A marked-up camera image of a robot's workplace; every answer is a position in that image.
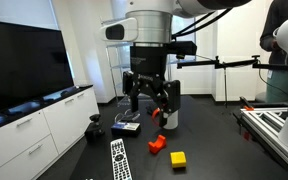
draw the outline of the orange block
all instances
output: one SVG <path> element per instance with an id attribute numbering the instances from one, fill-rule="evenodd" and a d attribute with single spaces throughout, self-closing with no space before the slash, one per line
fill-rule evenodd
<path id="1" fill-rule="evenodd" d="M 155 143 L 149 142 L 148 147 L 151 153 L 156 154 L 166 146 L 166 138 L 162 135 L 157 137 Z"/>

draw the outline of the drawer handle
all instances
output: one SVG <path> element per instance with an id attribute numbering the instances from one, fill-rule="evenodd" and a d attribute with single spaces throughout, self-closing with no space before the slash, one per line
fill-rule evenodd
<path id="1" fill-rule="evenodd" d="M 67 104 L 67 103 L 69 103 L 69 102 L 73 102 L 74 101 L 74 99 L 70 99 L 70 100 L 68 100 L 68 101 L 65 101 L 65 104 Z"/>
<path id="2" fill-rule="evenodd" d="M 77 98 L 80 98 L 80 97 L 82 97 L 82 96 L 84 96 L 84 93 L 78 95 Z"/>
<path id="3" fill-rule="evenodd" d="M 21 125 L 30 122 L 32 119 L 33 119 L 33 118 L 30 118 L 30 119 L 27 119 L 27 120 L 25 120 L 25 121 L 23 121 L 23 122 L 20 122 L 20 123 L 18 123 L 16 126 L 17 126 L 17 127 L 20 127 Z"/>
<path id="4" fill-rule="evenodd" d="M 31 150 L 31 151 L 29 151 L 28 154 L 31 155 L 33 152 L 35 152 L 36 150 L 40 149 L 42 146 L 43 146 L 43 144 L 37 145 L 36 148 Z"/>

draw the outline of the dark gray floor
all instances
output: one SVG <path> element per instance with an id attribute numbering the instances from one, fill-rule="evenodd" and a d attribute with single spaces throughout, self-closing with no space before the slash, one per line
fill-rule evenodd
<path id="1" fill-rule="evenodd" d="M 225 108 L 224 103 L 215 104 L 211 97 L 193 96 L 193 98 L 196 100 L 198 104 L 203 105 L 204 107 L 208 107 L 209 109 L 212 109 L 214 111 L 214 114 L 225 122 L 224 123 L 225 127 L 223 128 L 227 128 L 230 131 L 235 132 L 236 136 L 240 136 L 239 126 L 237 125 L 236 120 L 232 115 L 232 112 L 239 108 L 237 103 L 228 104 L 227 108 Z M 112 102 L 109 105 L 100 105 L 99 110 L 100 113 L 104 114 L 110 108 L 115 107 L 116 103 Z M 258 147 L 259 151 L 263 151 L 256 143 L 253 144 Z M 38 179 L 39 180 L 70 179 L 70 176 L 74 171 L 75 166 L 81 154 L 83 153 L 83 150 L 86 145 L 87 145 L 86 139 L 82 138 Z"/>

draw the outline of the red block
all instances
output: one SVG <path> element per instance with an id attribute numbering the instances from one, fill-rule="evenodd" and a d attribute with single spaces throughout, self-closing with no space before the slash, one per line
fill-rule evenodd
<path id="1" fill-rule="evenodd" d="M 247 141 L 250 140 L 250 133 L 249 132 L 244 133 L 244 139 Z"/>
<path id="2" fill-rule="evenodd" d="M 155 143 L 149 142 L 148 147 L 151 153 L 156 154 L 166 146 L 166 138 L 162 135 L 157 137 Z"/>

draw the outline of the metal frame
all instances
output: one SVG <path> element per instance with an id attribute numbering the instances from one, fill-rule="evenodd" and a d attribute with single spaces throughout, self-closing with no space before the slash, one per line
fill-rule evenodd
<path id="1" fill-rule="evenodd" d="M 288 147 L 277 137 L 279 130 L 285 123 L 285 120 L 277 115 L 282 112 L 287 112 L 287 108 L 261 108 L 254 111 L 243 109 L 241 110 L 241 117 L 237 120 L 269 152 L 275 161 L 288 170 Z"/>

